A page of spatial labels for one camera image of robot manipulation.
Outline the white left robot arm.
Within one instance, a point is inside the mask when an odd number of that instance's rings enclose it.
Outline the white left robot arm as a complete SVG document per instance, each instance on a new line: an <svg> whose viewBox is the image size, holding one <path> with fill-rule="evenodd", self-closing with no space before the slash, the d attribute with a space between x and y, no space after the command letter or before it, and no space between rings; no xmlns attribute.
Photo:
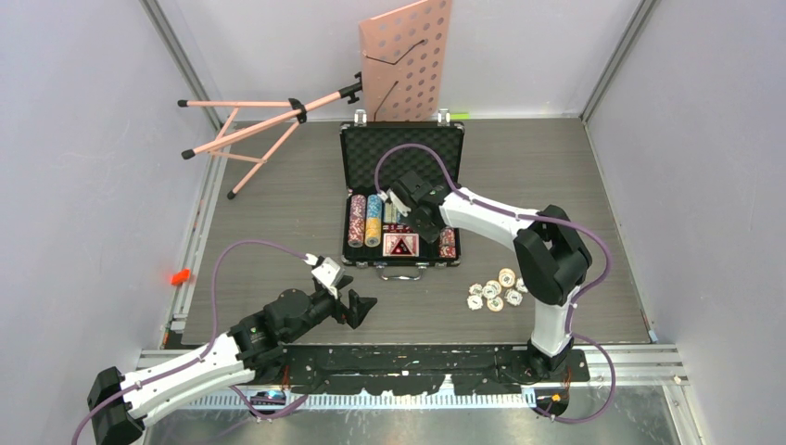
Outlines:
<svg viewBox="0 0 786 445"><path fill-rule="evenodd" d="M346 298L333 295L321 284L310 294L287 289L197 349L141 371L100 371L80 426L90 426L98 444L132 444L148 427L210 392L256 378L276 382L285 369L285 346L327 319L355 329L377 302L355 290Z"/></svg>

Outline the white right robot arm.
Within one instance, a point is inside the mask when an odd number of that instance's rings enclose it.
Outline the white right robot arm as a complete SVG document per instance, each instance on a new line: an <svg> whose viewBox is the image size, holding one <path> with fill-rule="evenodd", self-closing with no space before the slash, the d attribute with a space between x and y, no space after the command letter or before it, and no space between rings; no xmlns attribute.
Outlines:
<svg viewBox="0 0 786 445"><path fill-rule="evenodd" d="M393 182L381 198L423 240L439 240L446 228L480 235L511 250L519 276L535 300L535 322L525 363L534 376L553 380L566 367L574 344L573 299L592 257L577 226L562 209L524 210L488 200L466 187L432 185L414 172Z"/></svg>

